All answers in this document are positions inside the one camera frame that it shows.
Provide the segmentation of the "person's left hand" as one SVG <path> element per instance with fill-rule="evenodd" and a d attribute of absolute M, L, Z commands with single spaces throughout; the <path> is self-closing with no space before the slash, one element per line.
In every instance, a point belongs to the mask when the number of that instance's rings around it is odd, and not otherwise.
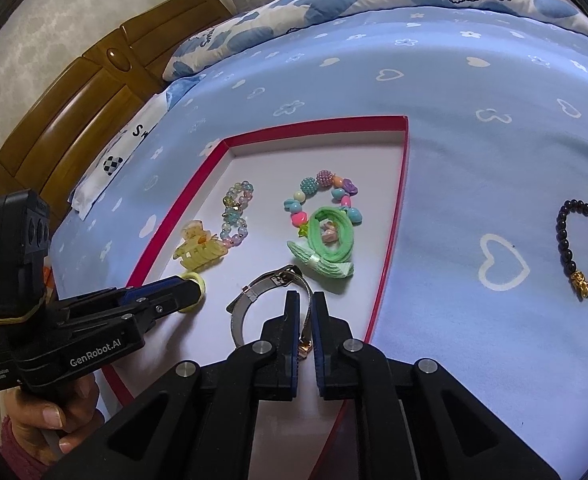
<path fill-rule="evenodd" d="M 5 391 L 3 401 L 17 444 L 38 462 L 51 466 L 58 460 L 54 450 L 61 454 L 73 451 L 103 425 L 99 393 L 93 375 L 74 382 L 65 406 L 34 398 L 20 388 Z"/>

